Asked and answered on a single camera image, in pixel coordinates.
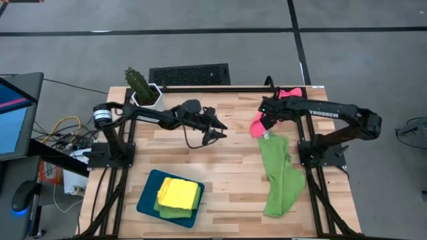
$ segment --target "folded cloth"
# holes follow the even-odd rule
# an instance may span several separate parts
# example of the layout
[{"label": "folded cloth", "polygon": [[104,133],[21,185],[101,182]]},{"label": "folded cloth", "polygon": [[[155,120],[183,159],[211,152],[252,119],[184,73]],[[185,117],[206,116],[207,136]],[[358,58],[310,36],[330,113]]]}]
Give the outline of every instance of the folded cloth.
[{"label": "folded cloth", "polygon": [[264,215],[281,217],[295,203],[306,185],[303,173],[294,169],[288,155],[288,138],[270,135],[259,138],[262,161],[270,181]]},{"label": "folded cloth", "polygon": [[166,177],[157,192],[157,199],[162,206],[191,210],[198,187],[192,181]]},{"label": "folded cloth", "polygon": [[159,204],[158,199],[155,200],[154,210],[158,211],[161,218],[164,219],[175,219],[175,218],[190,218],[193,214],[193,210],[197,209],[199,205],[201,189],[197,188],[197,192],[195,194],[195,199],[193,202],[192,210],[188,209],[178,209],[174,207],[165,207]]},{"label": "folded cloth", "polygon": [[[302,91],[300,88],[292,89],[291,91],[284,91],[280,90],[279,92],[279,98],[283,97],[289,97],[289,96],[302,96]],[[262,125],[260,119],[261,119],[262,113],[257,112],[254,120],[252,121],[251,127],[250,127],[250,133],[253,138],[262,137],[263,134],[267,131],[266,128]]]}]

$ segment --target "yellow cloth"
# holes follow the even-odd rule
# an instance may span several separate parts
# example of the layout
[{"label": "yellow cloth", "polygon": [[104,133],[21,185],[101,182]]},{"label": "yellow cloth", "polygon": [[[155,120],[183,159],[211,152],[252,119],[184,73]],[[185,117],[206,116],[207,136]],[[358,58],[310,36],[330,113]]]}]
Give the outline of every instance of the yellow cloth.
[{"label": "yellow cloth", "polygon": [[157,192],[157,199],[162,206],[191,210],[198,187],[192,181],[166,177]]}]

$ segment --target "potted cactus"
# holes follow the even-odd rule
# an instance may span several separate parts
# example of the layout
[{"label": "potted cactus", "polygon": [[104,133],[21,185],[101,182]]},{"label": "potted cactus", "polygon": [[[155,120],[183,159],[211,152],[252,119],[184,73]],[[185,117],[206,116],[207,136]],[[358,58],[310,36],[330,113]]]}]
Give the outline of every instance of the potted cactus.
[{"label": "potted cactus", "polygon": [[[145,77],[135,69],[125,70],[127,84],[134,90],[132,100],[138,107],[163,111],[163,95],[155,83],[147,83]],[[138,119],[157,123],[157,119],[139,116]]]}]

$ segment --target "black grate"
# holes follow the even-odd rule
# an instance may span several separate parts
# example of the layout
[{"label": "black grate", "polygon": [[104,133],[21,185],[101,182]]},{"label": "black grate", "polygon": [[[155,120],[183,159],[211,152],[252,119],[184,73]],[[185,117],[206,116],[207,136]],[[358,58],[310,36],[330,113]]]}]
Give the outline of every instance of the black grate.
[{"label": "black grate", "polygon": [[149,82],[158,86],[230,85],[228,64],[162,67],[149,70]]}]

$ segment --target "yellow cable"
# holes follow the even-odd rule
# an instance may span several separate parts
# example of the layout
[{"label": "yellow cable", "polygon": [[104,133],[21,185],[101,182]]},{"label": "yellow cable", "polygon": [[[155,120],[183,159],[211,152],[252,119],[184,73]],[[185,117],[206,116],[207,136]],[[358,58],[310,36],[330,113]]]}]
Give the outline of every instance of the yellow cable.
[{"label": "yellow cable", "polygon": [[41,142],[40,142],[40,143],[44,143],[44,142],[46,142],[49,138],[51,138],[51,137],[52,137],[52,133],[54,133],[54,132],[55,132],[56,128],[58,128],[58,126],[59,126],[62,122],[64,122],[65,120],[68,120],[68,119],[76,119],[76,120],[77,120],[77,122],[79,122],[79,127],[77,128],[77,133],[78,133],[78,132],[79,132],[79,130],[81,129],[81,122],[80,122],[80,118],[79,118],[79,117],[76,117],[76,116],[64,117],[64,118],[62,118],[61,120],[59,120],[59,121],[55,124],[55,126],[52,128],[52,130],[51,130],[51,132],[48,134],[48,136],[46,136],[43,140],[41,140]]}]

